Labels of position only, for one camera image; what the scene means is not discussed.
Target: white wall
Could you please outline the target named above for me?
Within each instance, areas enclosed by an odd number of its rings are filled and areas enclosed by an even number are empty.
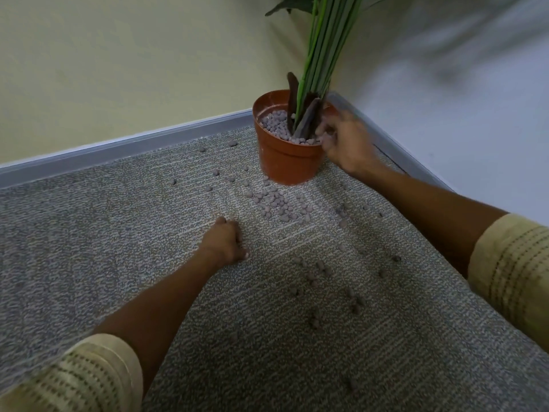
[[[504,1],[370,10],[334,87],[458,193],[549,225],[549,0]]]
[[[0,0],[0,164],[251,108],[303,68],[280,0]]]

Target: forearm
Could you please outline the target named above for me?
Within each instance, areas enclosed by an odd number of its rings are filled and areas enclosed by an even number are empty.
[[[506,214],[385,166],[364,170],[356,178],[391,202],[465,278],[476,242]]]
[[[214,255],[195,253],[176,272],[141,292],[93,331],[120,337],[134,349],[143,370],[143,395],[187,311],[218,268]]]

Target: orange plastic pot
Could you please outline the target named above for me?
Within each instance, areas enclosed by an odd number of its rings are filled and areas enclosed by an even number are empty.
[[[276,110],[288,108],[289,89],[263,94],[254,103],[255,131],[259,149],[261,170],[273,181],[283,185],[297,185],[312,179],[319,171],[324,151],[319,144],[293,144],[279,139],[259,125],[261,119]],[[331,104],[326,104],[323,114],[337,114]]]

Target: gray carpet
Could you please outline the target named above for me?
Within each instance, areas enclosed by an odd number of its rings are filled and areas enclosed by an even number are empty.
[[[326,163],[311,182],[281,187],[292,202],[306,196],[311,222],[265,221],[244,198],[243,181],[259,191],[261,177],[246,129],[0,191],[0,389],[174,270],[224,214],[241,222],[252,256],[206,285],[144,411],[547,410],[548,356],[473,295],[388,202]],[[344,229],[328,218],[342,203],[351,207]],[[294,255],[311,265],[322,258],[335,275],[312,288]],[[291,284],[305,286],[301,300]],[[358,315],[346,286],[366,298]],[[308,324],[314,306],[317,331]]]

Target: sleeve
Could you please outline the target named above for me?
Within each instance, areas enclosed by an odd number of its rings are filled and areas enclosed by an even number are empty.
[[[134,412],[141,409],[143,375],[122,339],[95,334],[58,361],[0,397],[5,412]]]
[[[503,216],[477,241],[468,282],[549,353],[549,228],[517,214]]]

